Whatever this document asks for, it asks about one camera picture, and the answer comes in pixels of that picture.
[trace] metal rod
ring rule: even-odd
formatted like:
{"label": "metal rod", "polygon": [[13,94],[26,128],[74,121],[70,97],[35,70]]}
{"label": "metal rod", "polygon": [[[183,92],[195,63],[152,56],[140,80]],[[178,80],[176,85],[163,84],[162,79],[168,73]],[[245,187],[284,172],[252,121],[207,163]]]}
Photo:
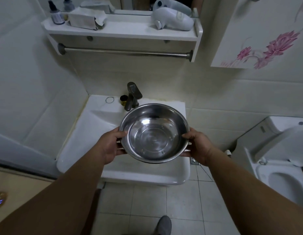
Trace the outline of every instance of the metal rod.
{"label": "metal rod", "polygon": [[170,52],[148,52],[148,51],[136,51],[136,50],[114,50],[114,49],[98,49],[98,48],[75,48],[66,47],[63,44],[58,44],[58,50],[60,54],[64,55],[67,52],[87,52],[87,53],[102,53],[102,54],[119,54],[119,55],[131,55],[131,56],[164,56],[164,57],[175,57],[185,58],[189,61],[192,60],[193,51],[189,53],[170,53]]}

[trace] bowl rim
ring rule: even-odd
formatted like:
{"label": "bowl rim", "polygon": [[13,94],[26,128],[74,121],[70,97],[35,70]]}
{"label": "bowl rim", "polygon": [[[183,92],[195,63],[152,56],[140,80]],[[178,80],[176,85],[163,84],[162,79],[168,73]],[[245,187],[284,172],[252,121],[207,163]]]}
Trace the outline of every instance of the bowl rim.
{"label": "bowl rim", "polygon": [[[148,104],[143,104],[143,105],[140,105],[140,106],[134,108],[133,110],[129,111],[129,112],[123,117],[123,119],[122,119],[122,121],[121,121],[121,123],[120,123],[120,126],[119,126],[119,131],[123,131],[124,122],[125,122],[126,118],[127,118],[130,114],[132,114],[133,112],[135,112],[136,110],[138,110],[138,109],[140,109],[140,108],[142,108],[142,107],[151,106],[151,105],[153,105],[153,106],[154,106],[154,105],[164,106],[164,107],[168,108],[169,110],[174,111],[175,113],[177,113],[177,114],[183,119],[183,121],[184,121],[184,123],[185,123],[185,125],[186,125],[186,130],[187,130],[187,132],[190,131],[190,127],[189,127],[189,125],[188,125],[188,122],[187,122],[186,118],[185,118],[177,109],[175,109],[175,108],[173,108],[173,107],[171,107],[171,106],[165,105],[165,104],[160,104],[160,103],[148,103]],[[148,160],[148,159],[145,159],[145,158],[142,158],[142,157],[137,157],[135,154],[132,154],[131,151],[130,151],[130,153],[127,152],[126,147],[125,147],[125,142],[124,142],[124,139],[125,139],[125,138],[126,138],[126,141],[128,141],[128,134],[126,135],[126,137],[121,138],[120,142],[121,142],[121,144],[122,144],[124,150],[126,151],[126,153],[129,154],[131,157],[135,158],[135,159],[138,160],[138,161],[146,162],[146,163],[150,163],[150,164],[159,164],[159,163],[169,162],[169,161],[171,161],[171,160],[177,158],[181,153],[184,152],[184,150],[186,149],[186,147],[187,147],[187,145],[188,145],[188,143],[189,143],[189,140],[186,139],[186,141],[185,141],[184,146],[182,147],[182,149],[179,150],[176,154],[174,154],[174,155],[173,155],[172,157],[170,157],[170,158],[163,159],[163,160],[159,160],[159,161],[152,161],[152,160]]]}

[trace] white sink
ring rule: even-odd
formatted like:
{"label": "white sink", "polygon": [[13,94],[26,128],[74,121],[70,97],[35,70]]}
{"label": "white sink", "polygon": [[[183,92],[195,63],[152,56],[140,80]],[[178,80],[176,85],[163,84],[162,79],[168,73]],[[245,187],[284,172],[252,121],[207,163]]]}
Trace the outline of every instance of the white sink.
{"label": "white sink", "polygon": [[[57,168],[60,172],[67,171],[98,141],[100,136],[120,125],[127,113],[119,98],[113,96],[114,101],[107,103],[111,96],[91,95],[79,117],[75,128],[61,151]],[[184,117],[184,102],[165,102],[151,99],[138,100],[140,105],[160,103],[177,109]],[[140,162],[130,155],[117,156],[114,161],[106,165],[102,172],[103,181],[118,182],[147,182],[159,185],[179,185],[188,180],[190,175],[189,158],[177,157],[162,164],[148,164]]]}

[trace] metal bowl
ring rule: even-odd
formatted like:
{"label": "metal bowl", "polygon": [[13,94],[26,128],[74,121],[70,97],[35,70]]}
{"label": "metal bowl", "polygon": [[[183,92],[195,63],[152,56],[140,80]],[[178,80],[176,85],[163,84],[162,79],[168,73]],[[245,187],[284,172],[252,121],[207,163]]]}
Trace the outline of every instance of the metal bowl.
{"label": "metal bowl", "polygon": [[188,145],[181,135],[189,131],[184,116],[163,104],[145,104],[131,110],[122,120],[123,148],[133,158],[147,163],[168,162]]}

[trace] tiled floor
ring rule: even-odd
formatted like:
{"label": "tiled floor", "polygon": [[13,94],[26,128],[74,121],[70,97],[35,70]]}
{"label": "tiled floor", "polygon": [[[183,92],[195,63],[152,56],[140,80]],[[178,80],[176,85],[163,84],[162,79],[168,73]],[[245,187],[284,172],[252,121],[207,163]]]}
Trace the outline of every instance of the tiled floor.
{"label": "tiled floor", "polygon": [[168,215],[172,235],[239,235],[208,167],[191,165],[180,186],[106,183],[92,235],[151,235]]}

